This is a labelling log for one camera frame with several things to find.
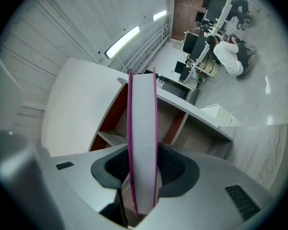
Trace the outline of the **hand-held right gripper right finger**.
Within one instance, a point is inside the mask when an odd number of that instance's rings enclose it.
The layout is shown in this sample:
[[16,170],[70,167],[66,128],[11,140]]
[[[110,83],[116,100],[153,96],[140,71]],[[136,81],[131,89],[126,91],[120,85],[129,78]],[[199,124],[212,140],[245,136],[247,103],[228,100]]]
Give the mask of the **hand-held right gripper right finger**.
[[162,186],[139,230],[253,230],[273,197],[232,163],[189,149],[158,147]]

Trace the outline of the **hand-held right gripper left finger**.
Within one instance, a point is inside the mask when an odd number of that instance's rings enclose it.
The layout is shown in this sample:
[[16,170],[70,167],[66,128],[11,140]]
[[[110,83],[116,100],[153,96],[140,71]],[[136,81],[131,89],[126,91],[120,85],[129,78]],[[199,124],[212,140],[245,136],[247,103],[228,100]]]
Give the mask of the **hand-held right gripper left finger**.
[[46,185],[66,230],[122,230],[124,227],[100,212],[114,203],[117,191],[104,188],[91,174],[91,166],[99,158],[122,146],[81,154],[51,157],[46,148],[38,147],[36,155]]

